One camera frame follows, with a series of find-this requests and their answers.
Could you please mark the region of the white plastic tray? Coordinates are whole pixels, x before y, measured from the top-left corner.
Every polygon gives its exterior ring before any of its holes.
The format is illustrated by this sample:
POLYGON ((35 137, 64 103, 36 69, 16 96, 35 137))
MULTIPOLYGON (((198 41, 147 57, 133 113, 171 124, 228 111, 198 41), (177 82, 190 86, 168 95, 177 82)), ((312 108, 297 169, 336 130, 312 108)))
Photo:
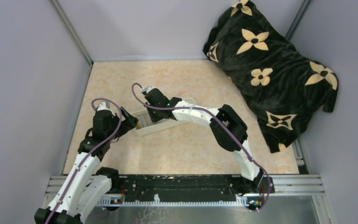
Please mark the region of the white plastic tray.
MULTIPOLYGON (((137 111, 137 112, 132 113, 131 115, 137 118, 138 115, 143 114, 143 113, 148 113, 148 110, 144 109, 141 111, 137 111)), ((173 128, 173 127, 188 123, 188 121, 176 121, 173 119, 162 119, 157 122, 155 122, 155 121, 152 121, 152 122, 153 122, 152 126, 142 128, 142 129, 140 129, 139 124, 137 124, 135 134, 137 136, 144 136, 144 135, 148 135, 151 133, 159 132, 159 131, 162 131, 162 130, 165 130, 168 128, 173 128)))

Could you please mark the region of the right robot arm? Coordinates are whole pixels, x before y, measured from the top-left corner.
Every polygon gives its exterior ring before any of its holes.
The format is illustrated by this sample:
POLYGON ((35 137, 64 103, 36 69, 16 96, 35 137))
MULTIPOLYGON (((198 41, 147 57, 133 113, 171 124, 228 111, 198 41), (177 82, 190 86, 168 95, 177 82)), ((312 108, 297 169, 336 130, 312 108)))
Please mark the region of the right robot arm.
POLYGON ((211 129, 218 145, 231 152, 240 167, 244 187, 256 192, 262 186, 263 169, 254 161, 249 148, 247 125, 229 105, 220 108, 190 104, 181 98, 168 99, 158 88, 142 90, 149 114, 158 119, 172 119, 211 129))

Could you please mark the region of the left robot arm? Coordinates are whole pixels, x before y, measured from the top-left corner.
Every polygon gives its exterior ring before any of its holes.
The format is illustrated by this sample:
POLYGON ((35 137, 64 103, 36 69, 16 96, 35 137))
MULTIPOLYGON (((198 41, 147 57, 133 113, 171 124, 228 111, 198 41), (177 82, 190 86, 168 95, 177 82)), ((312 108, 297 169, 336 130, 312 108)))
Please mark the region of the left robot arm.
POLYGON ((136 127, 138 119, 123 107, 115 114, 101 103, 93 117, 93 125, 79 144, 75 163, 53 200, 39 208, 37 224, 83 224, 101 197, 120 190, 116 169, 99 168, 110 143, 136 127))

